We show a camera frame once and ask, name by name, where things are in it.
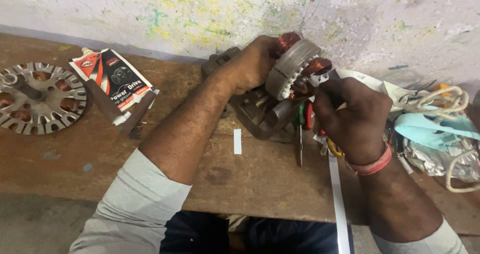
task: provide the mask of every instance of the copper winding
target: copper winding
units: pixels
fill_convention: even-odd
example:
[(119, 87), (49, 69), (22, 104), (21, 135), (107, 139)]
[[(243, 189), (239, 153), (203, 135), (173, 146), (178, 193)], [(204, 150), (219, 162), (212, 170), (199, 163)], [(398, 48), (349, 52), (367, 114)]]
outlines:
[(10, 113), (12, 118), (20, 119), (23, 122), (30, 122), (32, 115), (27, 110), (14, 110)]
[(325, 58), (315, 58), (313, 59), (308, 67), (303, 69), (302, 75), (306, 77), (310, 77), (310, 75), (322, 75), (327, 73), (329, 70), (332, 69), (332, 61), (325, 59)]
[(71, 97), (65, 97), (60, 102), (60, 108), (67, 112), (75, 112), (80, 108), (80, 100)]
[(52, 77), (52, 73), (47, 73), (45, 71), (33, 71), (32, 77), (35, 80), (46, 81), (50, 80), (50, 78)]
[(55, 85), (57, 85), (57, 88), (62, 92), (72, 91), (72, 88), (67, 84), (64, 79), (57, 80)]
[(15, 101), (14, 96), (9, 92), (0, 92), (0, 109), (12, 105)]
[(302, 38), (296, 32), (286, 32), (278, 38), (278, 55), (284, 54)]

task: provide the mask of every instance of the white wall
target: white wall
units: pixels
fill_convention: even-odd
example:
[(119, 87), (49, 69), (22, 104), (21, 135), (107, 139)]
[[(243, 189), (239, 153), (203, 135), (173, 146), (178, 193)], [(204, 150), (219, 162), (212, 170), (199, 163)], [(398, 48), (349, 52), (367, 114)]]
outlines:
[(161, 59), (301, 31), (336, 67), (398, 85), (480, 85), (479, 20), (480, 0), (0, 0), (0, 31)]

